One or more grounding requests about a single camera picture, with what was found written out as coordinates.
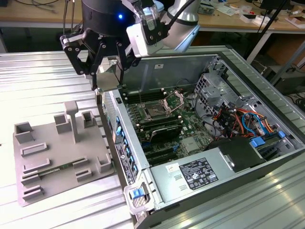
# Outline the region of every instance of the motherboard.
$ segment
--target motherboard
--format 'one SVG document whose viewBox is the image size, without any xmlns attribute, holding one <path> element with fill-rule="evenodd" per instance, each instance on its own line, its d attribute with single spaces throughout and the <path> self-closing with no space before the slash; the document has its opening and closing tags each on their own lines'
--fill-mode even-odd
<svg viewBox="0 0 305 229">
<path fill-rule="evenodd" d="M 200 153 L 213 141 L 187 94 L 179 89 L 121 93 L 151 166 Z"/>
</svg>

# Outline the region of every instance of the chip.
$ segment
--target chip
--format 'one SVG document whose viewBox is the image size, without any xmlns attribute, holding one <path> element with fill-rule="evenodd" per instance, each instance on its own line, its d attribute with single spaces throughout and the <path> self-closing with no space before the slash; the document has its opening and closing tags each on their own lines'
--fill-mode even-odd
<svg viewBox="0 0 305 229">
<path fill-rule="evenodd" d="M 146 104 L 145 105 L 145 112 L 150 115 L 151 117 L 156 117 L 160 115 L 165 115 L 166 112 L 163 106 L 160 103 L 155 104 Z"/>
</svg>

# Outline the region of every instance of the paper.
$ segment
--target paper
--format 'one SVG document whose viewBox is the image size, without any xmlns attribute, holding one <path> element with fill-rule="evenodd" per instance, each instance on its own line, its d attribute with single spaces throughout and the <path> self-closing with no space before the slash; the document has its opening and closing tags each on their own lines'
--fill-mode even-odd
<svg viewBox="0 0 305 229">
<path fill-rule="evenodd" d="M 293 24 L 294 26 L 298 27 L 299 29 L 305 29 L 305 24 L 302 25 L 298 25 L 292 21 L 290 21 L 288 18 L 285 18 L 286 21 L 290 22 L 291 24 Z"/>
<path fill-rule="evenodd" d="M 226 6 L 218 6 L 217 10 L 220 11 L 221 13 L 224 13 L 229 16 L 232 16 L 235 14 L 235 10 L 231 9 L 230 7 L 226 7 Z"/>
</svg>

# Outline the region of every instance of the sticker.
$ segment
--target sticker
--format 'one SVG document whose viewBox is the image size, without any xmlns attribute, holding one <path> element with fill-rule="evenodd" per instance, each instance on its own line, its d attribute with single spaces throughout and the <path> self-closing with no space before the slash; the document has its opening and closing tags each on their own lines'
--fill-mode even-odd
<svg viewBox="0 0 305 229">
<path fill-rule="evenodd" d="M 125 156 L 125 153 L 124 153 L 124 150 L 123 150 L 123 147 L 121 144 L 116 144 L 115 147 L 118 152 L 120 163 L 121 163 L 122 169 L 124 171 L 124 174 L 126 176 L 127 182 L 129 185 L 131 185 L 134 183 L 135 179 L 130 170 L 128 157 Z"/>
<path fill-rule="evenodd" d="M 171 173 L 171 172 L 179 170 L 179 164 L 178 163 L 171 164 L 171 165 L 165 166 L 165 168 L 167 169 L 167 172 Z"/>
<path fill-rule="evenodd" d="M 164 66 L 164 64 L 156 64 L 156 65 L 154 66 L 154 68 L 155 68 L 155 69 L 161 69 L 161 68 L 163 68 L 163 66 Z"/>
<path fill-rule="evenodd" d="M 179 168 L 191 190 L 196 190 L 218 180 L 205 157 L 181 165 Z"/>
</svg>

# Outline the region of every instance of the power supply label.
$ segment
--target power supply label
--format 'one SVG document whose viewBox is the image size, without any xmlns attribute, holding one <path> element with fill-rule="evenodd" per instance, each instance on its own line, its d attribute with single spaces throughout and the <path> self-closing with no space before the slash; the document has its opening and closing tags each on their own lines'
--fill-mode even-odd
<svg viewBox="0 0 305 229">
<path fill-rule="evenodd" d="M 179 168 L 191 190 L 196 190 L 218 180 L 205 157 L 181 165 Z"/>
</svg>

